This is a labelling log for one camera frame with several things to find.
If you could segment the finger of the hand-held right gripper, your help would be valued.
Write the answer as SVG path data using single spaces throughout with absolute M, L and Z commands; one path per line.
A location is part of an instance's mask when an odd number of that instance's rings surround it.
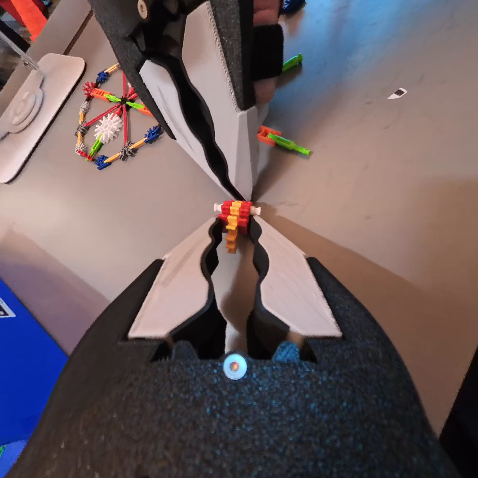
M 181 60 L 206 108 L 223 164 L 216 177 L 230 195 L 250 200 L 257 178 L 259 119 L 251 76 L 253 1 L 184 1 Z
M 177 143 L 231 198 L 244 200 L 230 180 L 224 154 L 179 61 L 148 59 L 140 69 L 140 77 Z

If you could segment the orange panel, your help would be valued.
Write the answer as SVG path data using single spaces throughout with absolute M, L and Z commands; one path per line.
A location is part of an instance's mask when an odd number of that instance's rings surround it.
M 27 28 L 30 39 L 36 41 L 47 24 L 47 7 L 41 0 L 12 0 L 11 3 Z

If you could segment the colourful toy wheel construction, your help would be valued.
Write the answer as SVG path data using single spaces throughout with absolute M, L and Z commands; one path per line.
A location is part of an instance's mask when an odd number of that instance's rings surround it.
M 134 158 L 142 147 L 154 144 L 164 134 L 162 126 L 157 124 L 149 128 L 140 140 L 131 141 L 129 112 L 136 111 L 151 118 L 153 115 L 139 98 L 124 72 L 121 73 L 121 96 L 105 90 L 105 83 L 112 75 L 121 71 L 120 63 L 115 63 L 101 70 L 95 81 L 85 82 L 82 87 L 85 99 L 79 108 L 78 126 L 75 130 L 75 153 L 93 164 L 99 171 L 105 170 L 116 161 L 125 162 Z M 108 107 L 102 113 L 88 119 L 87 115 L 94 99 L 106 102 Z M 110 156 L 101 154 L 101 149 L 115 141 L 121 134 L 123 144 L 119 152 Z

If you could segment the blue plastic bin with tag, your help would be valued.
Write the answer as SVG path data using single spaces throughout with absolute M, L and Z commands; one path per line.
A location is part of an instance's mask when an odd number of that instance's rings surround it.
M 0 476 L 39 424 L 67 355 L 21 300 L 0 282 Z

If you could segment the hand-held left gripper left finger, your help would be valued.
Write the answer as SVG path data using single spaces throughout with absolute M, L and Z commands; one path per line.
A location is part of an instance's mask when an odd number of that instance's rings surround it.
M 219 244 L 220 221 L 210 218 L 162 258 L 128 339 L 176 338 L 210 310 Z

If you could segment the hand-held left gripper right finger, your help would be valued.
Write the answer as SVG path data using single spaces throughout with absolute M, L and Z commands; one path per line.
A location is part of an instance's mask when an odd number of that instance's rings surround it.
M 250 220 L 258 273 L 255 311 L 260 324 L 303 338 L 341 338 L 308 256 L 260 216 Z

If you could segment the person's right hand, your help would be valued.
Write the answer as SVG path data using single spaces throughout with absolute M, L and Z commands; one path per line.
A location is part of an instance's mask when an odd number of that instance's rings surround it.
M 253 2 L 254 17 L 253 25 L 265 26 L 278 23 L 280 1 L 279 0 L 255 0 Z M 254 81 L 254 93 L 256 103 L 259 106 L 268 104 L 276 91 L 278 76 Z

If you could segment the orange connector with green rod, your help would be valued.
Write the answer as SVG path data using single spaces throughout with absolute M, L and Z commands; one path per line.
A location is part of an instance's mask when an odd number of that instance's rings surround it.
M 305 147 L 297 145 L 292 140 L 284 138 L 282 133 L 261 125 L 257 132 L 257 139 L 259 142 L 267 144 L 272 147 L 280 147 L 285 150 L 296 152 L 305 156 L 309 156 L 311 151 Z

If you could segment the red yellow toy block assembly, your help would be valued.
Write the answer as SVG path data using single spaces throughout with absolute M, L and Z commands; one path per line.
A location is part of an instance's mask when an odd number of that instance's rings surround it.
M 213 206 L 213 211 L 218 214 L 220 223 L 226 233 L 226 250 L 235 254 L 240 236 L 248 236 L 250 218 L 260 216 L 261 207 L 254 206 L 251 201 L 228 200 Z

